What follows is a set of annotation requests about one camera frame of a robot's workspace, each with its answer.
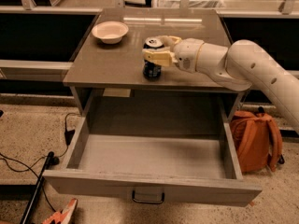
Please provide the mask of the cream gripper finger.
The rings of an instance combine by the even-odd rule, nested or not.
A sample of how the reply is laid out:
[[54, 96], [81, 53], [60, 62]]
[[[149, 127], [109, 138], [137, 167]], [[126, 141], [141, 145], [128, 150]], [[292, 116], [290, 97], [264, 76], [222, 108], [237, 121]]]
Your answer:
[[182, 38], [173, 35], [158, 35], [157, 38], [163, 43], [165, 50], [172, 51]]
[[174, 63], [177, 63], [178, 60], [175, 57], [175, 53], [170, 50], [150, 50], [150, 49], [143, 49], [142, 50], [143, 58], [156, 65], [160, 66], [171, 66]]

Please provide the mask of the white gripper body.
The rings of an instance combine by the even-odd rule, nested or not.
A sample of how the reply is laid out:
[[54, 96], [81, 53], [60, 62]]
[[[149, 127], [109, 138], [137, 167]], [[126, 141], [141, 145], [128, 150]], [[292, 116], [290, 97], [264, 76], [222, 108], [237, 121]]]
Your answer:
[[184, 72], [195, 73], [200, 48], [204, 45], [203, 40], [188, 38], [181, 40], [174, 46], [176, 67]]

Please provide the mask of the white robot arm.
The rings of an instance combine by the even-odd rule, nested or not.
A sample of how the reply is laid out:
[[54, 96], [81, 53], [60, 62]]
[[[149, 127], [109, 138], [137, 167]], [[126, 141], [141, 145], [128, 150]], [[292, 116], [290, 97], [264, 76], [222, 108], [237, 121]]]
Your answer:
[[280, 66], [264, 49], [249, 40], [230, 47], [195, 38], [161, 35], [160, 49], [143, 49], [143, 58], [189, 73], [202, 73], [232, 91], [258, 88], [280, 115], [299, 133], [299, 79]]

